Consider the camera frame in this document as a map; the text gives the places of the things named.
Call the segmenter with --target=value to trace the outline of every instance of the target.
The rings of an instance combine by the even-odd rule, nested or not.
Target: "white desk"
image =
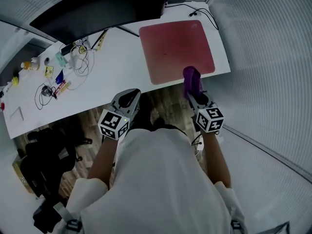
[[[195,8],[207,8],[204,2],[187,3]],[[136,22],[125,25],[125,28],[138,34],[142,26],[181,20],[200,20],[210,50],[214,59],[215,71],[203,77],[215,76],[230,72],[228,59],[221,41],[219,32],[214,29],[210,21],[203,14],[189,17],[191,8],[178,6],[165,8],[160,19]],[[91,36],[90,43],[96,40],[100,33]],[[60,42],[53,44],[40,56],[41,66],[46,57],[52,57],[59,51]],[[93,54],[89,55],[90,64]],[[36,108],[34,97],[40,84],[46,81],[42,71],[31,72],[28,77],[22,79],[17,87],[11,87],[4,97],[4,117],[11,138],[29,132],[35,128],[51,123],[53,121],[74,115],[91,108],[95,108],[111,102],[115,94],[129,88],[138,88],[142,92],[182,83],[176,80],[160,85],[151,83],[146,65],[140,38],[120,29],[108,30],[100,51],[94,53],[95,64],[86,81],[76,90],[64,91],[58,100],[52,99],[42,110]],[[73,79],[72,87],[79,85],[83,78]],[[23,120],[12,120],[10,116],[20,107]]]

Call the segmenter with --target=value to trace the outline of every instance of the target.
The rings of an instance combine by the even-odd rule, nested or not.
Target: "fiducial marker cube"
[[[98,128],[101,134],[118,140],[129,130],[130,119],[115,112],[103,109],[98,121]]]
[[[224,116],[217,107],[198,110],[196,123],[206,133],[219,131],[223,126],[223,121]]]

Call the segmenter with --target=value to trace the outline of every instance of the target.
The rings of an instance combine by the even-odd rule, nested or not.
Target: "forearm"
[[[207,165],[207,175],[213,184],[221,181],[226,188],[231,187],[231,176],[214,133],[202,131]]]
[[[107,137],[104,139],[88,174],[88,178],[98,178],[102,180],[108,188],[117,144],[117,140]]]

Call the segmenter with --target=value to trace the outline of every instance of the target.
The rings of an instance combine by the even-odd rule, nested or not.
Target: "black cable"
[[[201,144],[202,144],[202,142],[200,141],[200,142],[194,143],[192,146],[201,145]]]
[[[37,103],[36,103],[36,96],[37,96],[38,89],[39,89],[42,85],[43,85],[43,86],[46,86],[44,83],[41,84],[41,85],[37,88],[36,93],[35,93],[35,105],[36,105],[36,107],[37,107],[39,110],[41,110],[44,106],[46,106],[46,105],[49,104],[49,102],[51,101],[51,99],[52,99],[52,97],[53,97],[53,93],[56,91],[55,87],[52,87],[52,88],[54,88],[54,92],[53,92],[52,88],[49,88],[49,87],[46,86],[46,87],[47,87],[47,90],[50,90],[50,92],[51,92],[51,98],[49,99],[49,101],[48,101],[46,104],[44,104],[44,103],[43,103],[43,97],[42,97],[42,90],[41,90],[41,92],[40,92],[40,94],[39,94],[39,103],[40,103],[40,105],[41,105],[41,108],[39,108],[38,105],[37,105]]]
[[[86,69],[89,67],[89,59],[87,58],[87,55],[88,55],[88,51],[86,51],[86,54],[85,54],[84,58],[82,59],[81,66],[80,66],[80,68],[78,68],[78,73],[81,74],[81,75],[82,75],[82,74],[84,73],[84,71],[86,71]],[[85,62],[85,61],[84,61],[85,59],[88,61],[88,63],[86,63],[87,66],[84,68],[84,70],[83,70],[82,72],[80,72],[80,69],[82,68],[83,63]]]
[[[193,146],[194,142],[201,136],[201,134],[199,134],[191,143],[191,146]]]
[[[200,11],[200,10],[205,10],[205,11],[207,11],[207,12],[209,13],[209,15],[212,17],[212,19],[214,20],[214,23],[211,21],[210,17],[209,17],[205,12],[203,12],[203,11],[200,11],[200,12],[203,13],[203,14],[205,14],[206,17],[208,17],[209,21],[211,22],[211,24],[214,26],[214,28],[215,28],[216,30],[219,30],[219,26],[218,26],[218,24],[216,23],[215,18],[214,18],[213,15],[209,12],[209,10],[207,10],[207,9],[205,9],[205,8],[196,9],[196,8],[193,8],[193,7],[189,6],[189,5],[187,5],[187,4],[176,4],[176,5],[171,5],[171,6],[165,6],[165,8],[176,7],[176,6],[181,6],[181,5],[185,5],[185,6],[188,6],[188,7],[192,8],[192,9],[194,9],[194,11],[190,14],[190,16],[194,15],[194,13],[196,13],[196,11]]]

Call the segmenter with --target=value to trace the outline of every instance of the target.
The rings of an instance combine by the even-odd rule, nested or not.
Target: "red mouse pad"
[[[202,75],[215,71],[209,44],[198,20],[176,21],[139,30],[154,85],[183,79],[183,69],[194,66]]]

